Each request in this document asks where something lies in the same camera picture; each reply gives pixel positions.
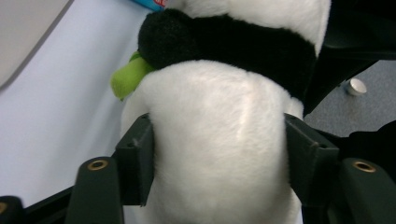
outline black plush head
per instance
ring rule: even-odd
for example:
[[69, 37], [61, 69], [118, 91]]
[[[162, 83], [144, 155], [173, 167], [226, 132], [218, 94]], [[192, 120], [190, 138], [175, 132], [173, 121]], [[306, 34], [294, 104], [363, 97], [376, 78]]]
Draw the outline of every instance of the black plush head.
[[317, 58], [315, 44], [290, 29], [228, 14], [192, 18], [176, 9], [149, 14], [138, 47], [157, 69], [190, 60], [227, 63], [271, 78], [302, 102]]

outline gray floor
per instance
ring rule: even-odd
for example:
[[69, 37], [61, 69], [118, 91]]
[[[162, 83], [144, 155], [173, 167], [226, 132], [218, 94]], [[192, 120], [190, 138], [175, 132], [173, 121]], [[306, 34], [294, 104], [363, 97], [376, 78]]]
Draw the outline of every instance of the gray floor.
[[356, 76], [367, 92], [346, 93], [343, 83], [305, 117], [311, 127], [348, 136], [356, 131], [376, 131], [396, 120], [396, 61], [381, 61]]

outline small white object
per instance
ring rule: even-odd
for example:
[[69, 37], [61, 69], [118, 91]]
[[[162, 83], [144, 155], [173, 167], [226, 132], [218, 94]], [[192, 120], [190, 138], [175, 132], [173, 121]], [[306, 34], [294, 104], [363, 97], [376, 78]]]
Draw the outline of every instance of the small white object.
[[354, 96], [359, 96], [367, 92], [366, 85], [357, 78], [352, 78], [346, 85], [346, 91]]

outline white plush body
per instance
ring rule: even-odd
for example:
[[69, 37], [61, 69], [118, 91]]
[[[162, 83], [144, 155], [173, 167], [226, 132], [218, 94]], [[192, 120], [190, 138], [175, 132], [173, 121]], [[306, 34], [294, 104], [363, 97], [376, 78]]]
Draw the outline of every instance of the white plush body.
[[291, 224], [284, 113], [303, 106], [274, 81], [224, 63], [174, 64], [128, 99], [123, 135], [149, 113], [155, 178], [139, 224]]

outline stuffed toy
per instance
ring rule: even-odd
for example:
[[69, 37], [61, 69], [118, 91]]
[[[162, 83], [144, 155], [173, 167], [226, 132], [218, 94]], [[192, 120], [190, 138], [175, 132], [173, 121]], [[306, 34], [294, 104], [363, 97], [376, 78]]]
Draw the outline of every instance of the stuffed toy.
[[284, 113], [303, 118], [329, 8], [169, 0], [147, 15], [138, 53], [111, 79], [127, 99], [121, 136], [146, 113], [154, 128], [155, 177], [138, 223], [296, 222]]

